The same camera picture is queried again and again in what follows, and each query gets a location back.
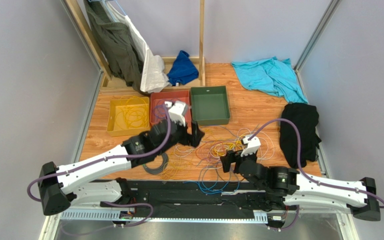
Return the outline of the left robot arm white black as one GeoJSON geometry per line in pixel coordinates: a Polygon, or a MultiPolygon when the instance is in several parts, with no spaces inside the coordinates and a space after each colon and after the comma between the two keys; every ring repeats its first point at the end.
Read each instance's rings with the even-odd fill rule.
{"type": "Polygon", "coordinates": [[[156,156],[177,144],[196,148],[204,135],[195,121],[192,121],[191,133],[188,133],[188,126],[165,119],[150,130],[80,163],[64,166],[56,166],[52,161],[45,163],[37,180],[43,214],[52,216],[68,209],[74,200],[79,199],[74,191],[85,184],[152,162],[156,156]]]}

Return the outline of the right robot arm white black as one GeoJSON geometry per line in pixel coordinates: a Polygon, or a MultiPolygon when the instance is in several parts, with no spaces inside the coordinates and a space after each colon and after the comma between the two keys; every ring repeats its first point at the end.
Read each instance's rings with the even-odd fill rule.
{"type": "Polygon", "coordinates": [[[341,181],[314,175],[304,175],[300,171],[283,167],[265,167],[257,163],[257,155],[243,155],[242,151],[228,150],[220,157],[222,169],[241,175],[263,197],[257,203],[265,210],[286,206],[312,205],[338,210],[350,210],[353,217],[371,222],[381,220],[381,207],[376,199],[375,179],[364,177],[358,181],[341,181]]]}

